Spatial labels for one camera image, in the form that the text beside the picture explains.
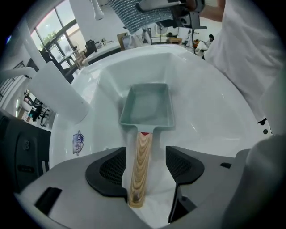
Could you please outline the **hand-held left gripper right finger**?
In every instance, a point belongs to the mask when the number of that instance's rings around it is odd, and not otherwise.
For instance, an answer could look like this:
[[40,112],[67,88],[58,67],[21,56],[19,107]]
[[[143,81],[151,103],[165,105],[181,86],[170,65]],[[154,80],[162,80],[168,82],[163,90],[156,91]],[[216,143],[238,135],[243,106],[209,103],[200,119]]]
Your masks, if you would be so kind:
[[249,150],[235,157],[166,147],[166,166],[176,188],[168,229],[222,229]]

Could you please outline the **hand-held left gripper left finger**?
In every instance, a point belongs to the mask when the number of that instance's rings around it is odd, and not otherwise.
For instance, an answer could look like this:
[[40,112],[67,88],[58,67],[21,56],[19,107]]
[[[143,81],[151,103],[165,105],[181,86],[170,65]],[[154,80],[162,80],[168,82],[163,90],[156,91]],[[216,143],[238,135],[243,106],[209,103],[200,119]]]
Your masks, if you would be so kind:
[[42,228],[144,229],[122,187],[126,148],[64,161],[15,197]]

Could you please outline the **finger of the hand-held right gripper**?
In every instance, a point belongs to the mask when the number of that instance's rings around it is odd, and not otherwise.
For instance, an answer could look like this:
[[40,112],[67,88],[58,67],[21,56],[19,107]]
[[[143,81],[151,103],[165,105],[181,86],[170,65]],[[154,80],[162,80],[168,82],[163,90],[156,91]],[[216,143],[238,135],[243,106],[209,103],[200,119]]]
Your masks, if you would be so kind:
[[140,11],[151,11],[155,9],[170,8],[180,5],[179,0],[141,0],[136,4]]

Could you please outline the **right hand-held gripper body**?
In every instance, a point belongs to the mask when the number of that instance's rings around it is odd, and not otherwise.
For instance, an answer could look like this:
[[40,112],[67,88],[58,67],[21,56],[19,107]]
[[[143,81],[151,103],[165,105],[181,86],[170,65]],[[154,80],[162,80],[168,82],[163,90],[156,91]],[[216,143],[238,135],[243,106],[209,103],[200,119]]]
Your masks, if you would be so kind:
[[190,11],[187,9],[186,3],[180,3],[179,5],[172,7],[173,19],[177,27],[184,27],[188,29],[207,29],[206,26],[202,26],[200,23],[199,13],[205,7],[204,0],[195,0],[195,9]]

